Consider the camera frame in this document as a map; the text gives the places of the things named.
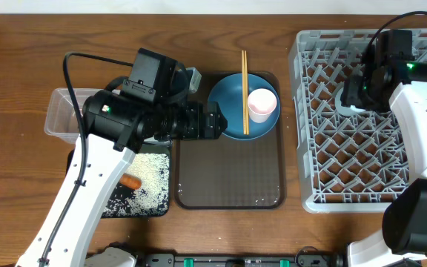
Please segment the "light blue cup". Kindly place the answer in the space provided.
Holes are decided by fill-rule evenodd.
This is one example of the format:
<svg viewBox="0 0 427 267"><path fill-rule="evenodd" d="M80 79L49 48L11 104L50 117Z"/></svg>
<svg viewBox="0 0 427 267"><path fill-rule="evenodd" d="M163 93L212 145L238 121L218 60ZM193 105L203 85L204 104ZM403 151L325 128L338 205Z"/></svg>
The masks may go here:
<svg viewBox="0 0 427 267"><path fill-rule="evenodd" d="M343 89L340 88L334 97L334 105L336 111L342 116L353 116L362 112L365 112L364 109L356 108L354 105L351 107L346 107L342 105L341 96L343 93Z"/></svg>

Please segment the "orange carrot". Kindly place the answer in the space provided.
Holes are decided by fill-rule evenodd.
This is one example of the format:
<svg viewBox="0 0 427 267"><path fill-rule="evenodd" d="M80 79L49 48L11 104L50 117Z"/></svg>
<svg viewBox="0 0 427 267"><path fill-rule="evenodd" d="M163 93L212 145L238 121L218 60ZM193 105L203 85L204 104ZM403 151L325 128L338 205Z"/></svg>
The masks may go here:
<svg viewBox="0 0 427 267"><path fill-rule="evenodd" d="M128 187L128 188L130 188L132 190L138 190L142 186L142 181L139 178L134 177L134 176L132 176L130 174L123 174L121 176L119 182L123 186Z"/></svg>

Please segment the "dark blue plate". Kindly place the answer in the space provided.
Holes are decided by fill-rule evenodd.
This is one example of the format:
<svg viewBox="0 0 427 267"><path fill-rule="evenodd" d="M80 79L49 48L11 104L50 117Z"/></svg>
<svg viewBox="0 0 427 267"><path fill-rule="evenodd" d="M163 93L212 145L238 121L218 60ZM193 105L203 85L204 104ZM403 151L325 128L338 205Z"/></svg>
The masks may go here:
<svg viewBox="0 0 427 267"><path fill-rule="evenodd" d="M249 134L244 135L243 131L243 106L242 106L242 74L235 73L217 82L211 90L208 101L217 102L223 116L228 121L228 126L223 132L229 138L237 140L252 140L260 138L270 132L276 125L280 114L279 95L274 86L266 79L255 75L248 75L248 92L252 93L256 89L267 89L271 91L278 106L265 122L259 124L249 119Z"/></svg>

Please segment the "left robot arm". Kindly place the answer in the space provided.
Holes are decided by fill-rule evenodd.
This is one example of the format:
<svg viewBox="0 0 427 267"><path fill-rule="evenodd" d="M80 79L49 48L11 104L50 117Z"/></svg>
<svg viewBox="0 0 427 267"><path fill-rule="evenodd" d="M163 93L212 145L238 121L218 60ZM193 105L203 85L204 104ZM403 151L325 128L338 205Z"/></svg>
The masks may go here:
<svg viewBox="0 0 427 267"><path fill-rule="evenodd" d="M85 126L66 177L34 241L18 266L135 266L137 257L109 247L87 256L93 233L116 184L142 143L164 134L180 139L217 139L227 128L219 105L186 99L142 102L118 90L99 90L83 108Z"/></svg>

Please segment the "pink white cup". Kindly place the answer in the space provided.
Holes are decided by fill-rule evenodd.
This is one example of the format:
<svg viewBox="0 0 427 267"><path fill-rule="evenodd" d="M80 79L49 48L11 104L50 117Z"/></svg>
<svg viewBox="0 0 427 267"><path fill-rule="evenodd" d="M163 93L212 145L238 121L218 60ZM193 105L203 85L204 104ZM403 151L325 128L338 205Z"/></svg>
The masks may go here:
<svg viewBox="0 0 427 267"><path fill-rule="evenodd" d="M273 91L259 88L248 95L248 112L255 123L265 122L277 107L277 98Z"/></svg>

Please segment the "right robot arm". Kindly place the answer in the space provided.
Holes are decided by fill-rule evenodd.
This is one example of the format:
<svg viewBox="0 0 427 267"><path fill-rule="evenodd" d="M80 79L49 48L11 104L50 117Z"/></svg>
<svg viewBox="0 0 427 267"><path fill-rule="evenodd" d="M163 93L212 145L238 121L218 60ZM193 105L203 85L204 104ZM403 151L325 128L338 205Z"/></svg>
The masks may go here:
<svg viewBox="0 0 427 267"><path fill-rule="evenodd" d="M400 127L409 186L385 210L381 229L347 247L348 266L392 266L427 259L427 64L412 57L364 58L345 83L342 104L391 111Z"/></svg>

